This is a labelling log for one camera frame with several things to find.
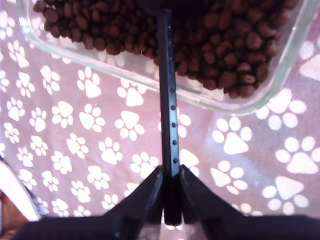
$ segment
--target patterned fabric surface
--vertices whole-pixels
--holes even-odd
[[[319,22],[256,113],[178,102],[181,163],[246,215],[320,217]],[[101,215],[161,164],[158,93],[30,46],[14,0],[1,1],[0,38],[0,154],[51,215]]]

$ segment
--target pink tablecloth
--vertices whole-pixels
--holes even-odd
[[[320,217],[319,22],[257,113],[178,102],[181,162],[245,214]],[[31,48],[14,0],[1,1],[0,37],[0,154],[50,214],[106,212],[161,163],[159,94]]]

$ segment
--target clear glass dish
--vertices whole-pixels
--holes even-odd
[[[62,58],[89,66],[98,71],[159,90],[159,68],[143,55],[122,52],[110,56],[96,50],[85,50],[82,43],[72,43],[67,38],[53,38],[44,31],[44,18],[33,11],[35,0],[17,0],[17,17],[23,34],[30,44]],[[293,18],[281,30],[280,54],[271,62],[270,76],[249,99],[230,99],[222,90],[209,91],[186,77],[177,76],[178,98],[205,109],[225,114],[248,114],[260,109],[284,85],[297,53],[317,13],[319,0],[302,0],[294,10]]]

